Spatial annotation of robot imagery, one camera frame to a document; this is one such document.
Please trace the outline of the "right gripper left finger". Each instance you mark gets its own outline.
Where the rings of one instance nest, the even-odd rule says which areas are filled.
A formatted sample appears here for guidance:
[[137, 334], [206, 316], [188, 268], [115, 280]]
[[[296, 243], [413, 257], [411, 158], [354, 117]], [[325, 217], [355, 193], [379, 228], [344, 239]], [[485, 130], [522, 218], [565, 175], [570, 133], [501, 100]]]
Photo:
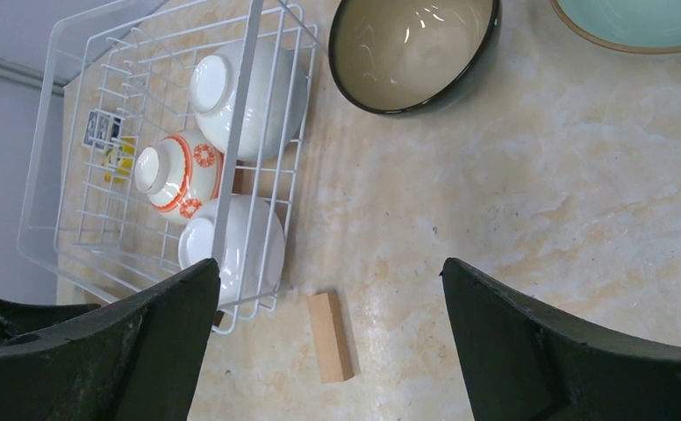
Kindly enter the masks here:
[[125, 299], [0, 299], [0, 420], [184, 420], [220, 292], [214, 259]]

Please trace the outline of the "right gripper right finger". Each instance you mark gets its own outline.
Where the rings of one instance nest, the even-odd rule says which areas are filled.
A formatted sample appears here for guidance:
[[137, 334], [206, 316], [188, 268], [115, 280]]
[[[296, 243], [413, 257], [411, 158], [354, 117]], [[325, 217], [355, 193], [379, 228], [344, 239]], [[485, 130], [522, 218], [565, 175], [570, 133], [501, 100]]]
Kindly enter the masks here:
[[681, 347], [559, 310], [457, 258], [441, 280], [477, 420], [681, 420]]

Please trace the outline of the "white bowl front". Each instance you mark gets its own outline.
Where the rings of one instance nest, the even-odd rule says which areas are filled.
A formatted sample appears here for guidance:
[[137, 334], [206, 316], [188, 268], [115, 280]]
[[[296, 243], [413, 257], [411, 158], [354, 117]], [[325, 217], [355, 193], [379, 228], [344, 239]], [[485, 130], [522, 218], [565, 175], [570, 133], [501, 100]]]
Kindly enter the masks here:
[[[195, 212], [181, 233], [178, 261], [181, 269], [215, 257], [211, 250], [217, 201]], [[283, 272], [285, 237], [269, 204], [250, 195], [232, 195], [219, 263], [219, 304], [271, 291]]]

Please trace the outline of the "white bowl orange pattern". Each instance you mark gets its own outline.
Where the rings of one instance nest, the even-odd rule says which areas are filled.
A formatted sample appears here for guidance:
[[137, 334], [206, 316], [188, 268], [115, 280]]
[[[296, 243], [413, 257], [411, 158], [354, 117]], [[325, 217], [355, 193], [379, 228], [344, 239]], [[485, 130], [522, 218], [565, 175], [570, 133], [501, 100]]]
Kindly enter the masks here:
[[198, 130], [171, 133], [138, 155], [137, 190], [172, 224], [186, 225], [219, 196], [223, 154]]

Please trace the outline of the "plain white bowl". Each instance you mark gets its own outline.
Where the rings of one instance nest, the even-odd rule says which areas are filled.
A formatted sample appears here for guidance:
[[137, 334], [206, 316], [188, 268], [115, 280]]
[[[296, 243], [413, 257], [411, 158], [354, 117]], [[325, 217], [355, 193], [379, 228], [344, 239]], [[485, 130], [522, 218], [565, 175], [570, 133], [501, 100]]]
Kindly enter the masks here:
[[[240, 75], [244, 42], [223, 45], [204, 57], [190, 78], [190, 102], [197, 127], [225, 152]], [[306, 72], [294, 64], [290, 50], [259, 39], [240, 133], [237, 159], [257, 163], [271, 160], [292, 139], [301, 125], [308, 100]]]

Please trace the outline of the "dark blue bowl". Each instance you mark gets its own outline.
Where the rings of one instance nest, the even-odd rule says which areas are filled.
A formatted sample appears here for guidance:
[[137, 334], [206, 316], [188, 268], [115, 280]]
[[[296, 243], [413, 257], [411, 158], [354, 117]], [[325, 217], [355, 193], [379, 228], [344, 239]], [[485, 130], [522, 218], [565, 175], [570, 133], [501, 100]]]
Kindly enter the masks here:
[[502, 13], [498, 0], [342, 1], [327, 46], [335, 86], [386, 117], [457, 103], [490, 70]]

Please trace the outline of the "celadon green bowl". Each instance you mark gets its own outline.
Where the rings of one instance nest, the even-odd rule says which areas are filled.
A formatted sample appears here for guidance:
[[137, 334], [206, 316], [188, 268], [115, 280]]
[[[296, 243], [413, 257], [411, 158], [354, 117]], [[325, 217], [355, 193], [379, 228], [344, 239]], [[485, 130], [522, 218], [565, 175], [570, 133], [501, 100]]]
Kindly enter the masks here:
[[556, 15], [591, 43], [630, 54], [681, 53], [679, 0], [556, 0]]

